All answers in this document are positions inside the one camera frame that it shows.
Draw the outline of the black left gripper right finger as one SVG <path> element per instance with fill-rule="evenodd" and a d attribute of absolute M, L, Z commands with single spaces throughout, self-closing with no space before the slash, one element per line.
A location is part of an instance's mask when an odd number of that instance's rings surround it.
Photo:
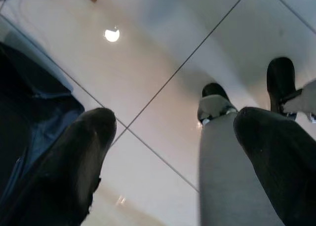
<path fill-rule="evenodd" d="M 295 121 L 252 107 L 239 111 L 234 132 L 282 222 L 314 226 L 315 140 Z"/>

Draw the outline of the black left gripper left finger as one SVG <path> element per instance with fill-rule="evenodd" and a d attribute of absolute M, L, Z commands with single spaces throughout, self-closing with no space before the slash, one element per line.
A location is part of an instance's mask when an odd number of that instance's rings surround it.
<path fill-rule="evenodd" d="M 117 131 L 108 108 L 82 113 L 54 143 L 14 214 L 16 226 L 80 226 Z"/>

